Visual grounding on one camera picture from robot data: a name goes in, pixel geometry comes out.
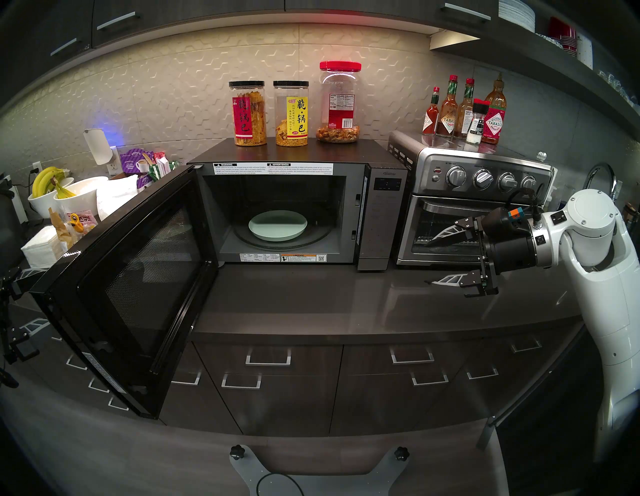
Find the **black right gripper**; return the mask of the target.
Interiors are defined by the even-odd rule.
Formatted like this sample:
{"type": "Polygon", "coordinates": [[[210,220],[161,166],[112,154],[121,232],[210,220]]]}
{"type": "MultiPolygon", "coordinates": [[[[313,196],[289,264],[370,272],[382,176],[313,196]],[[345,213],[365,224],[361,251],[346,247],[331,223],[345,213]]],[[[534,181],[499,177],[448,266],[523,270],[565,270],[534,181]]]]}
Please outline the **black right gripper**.
{"type": "Polygon", "coordinates": [[[427,285],[461,291],[466,298],[497,295],[497,276],[536,265],[536,249],[525,215],[483,215],[454,222],[428,241],[429,247],[478,245],[478,270],[446,274],[427,285]]]}

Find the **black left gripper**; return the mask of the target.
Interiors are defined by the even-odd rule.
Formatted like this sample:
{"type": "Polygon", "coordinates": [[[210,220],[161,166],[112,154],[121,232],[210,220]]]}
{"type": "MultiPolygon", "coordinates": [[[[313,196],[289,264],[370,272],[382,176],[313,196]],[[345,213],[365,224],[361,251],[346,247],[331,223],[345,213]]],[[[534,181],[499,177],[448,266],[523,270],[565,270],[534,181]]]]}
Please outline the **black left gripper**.
{"type": "Polygon", "coordinates": [[[8,306],[10,298],[18,300],[43,277],[47,269],[14,267],[1,277],[1,371],[8,361],[27,361],[40,354],[51,341],[51,324],[38,317],[16,328],[10,325],[8,306]]]}

